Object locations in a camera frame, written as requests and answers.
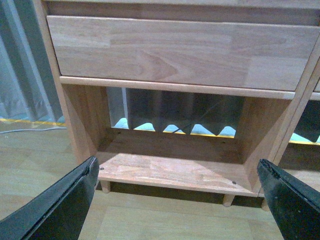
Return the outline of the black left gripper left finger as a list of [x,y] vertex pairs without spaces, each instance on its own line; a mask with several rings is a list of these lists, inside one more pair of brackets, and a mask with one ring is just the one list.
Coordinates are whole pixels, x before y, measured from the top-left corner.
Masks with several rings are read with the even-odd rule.
[[77,240],[98,182],[89,157],[26,205],[0,221],[2,240]]

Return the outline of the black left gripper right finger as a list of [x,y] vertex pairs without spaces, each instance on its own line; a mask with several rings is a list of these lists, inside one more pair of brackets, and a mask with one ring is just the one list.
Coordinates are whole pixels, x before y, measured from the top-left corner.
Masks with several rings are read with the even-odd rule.
[[285,240],[320,238],[320,192],[267,159],[257,173],[271,214]]

